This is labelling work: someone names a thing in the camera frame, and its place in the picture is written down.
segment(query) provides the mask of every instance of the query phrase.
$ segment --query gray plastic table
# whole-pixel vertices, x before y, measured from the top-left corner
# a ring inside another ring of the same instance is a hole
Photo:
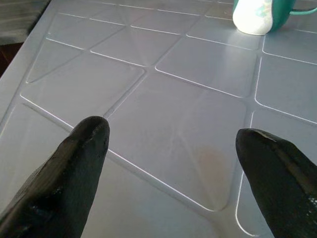
[[[0,210],[100,115],[110,151],[83,238],[271,238],[235,135],[269,131],[317,163],[317,14],[265,37],[231,14],[232,0],[52,0],[0,80]]]

